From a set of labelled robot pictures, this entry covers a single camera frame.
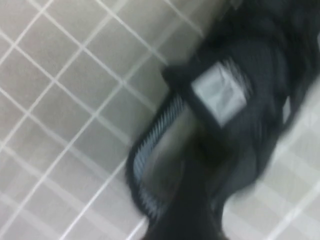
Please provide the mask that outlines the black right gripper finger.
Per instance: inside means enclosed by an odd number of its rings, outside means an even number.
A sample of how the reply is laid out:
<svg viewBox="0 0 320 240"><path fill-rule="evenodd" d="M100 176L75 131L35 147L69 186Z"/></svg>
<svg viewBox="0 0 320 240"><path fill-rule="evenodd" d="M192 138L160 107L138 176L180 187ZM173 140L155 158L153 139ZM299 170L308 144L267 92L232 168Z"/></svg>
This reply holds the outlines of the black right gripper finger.
<svg viewBox="0 0 320 240"><path fill-rule="evenodd" d="M225 240L221 220L213 215L217 197L230 170L228 149L203 127L182 152L182 179L159 219L161 240Z"/></svg>

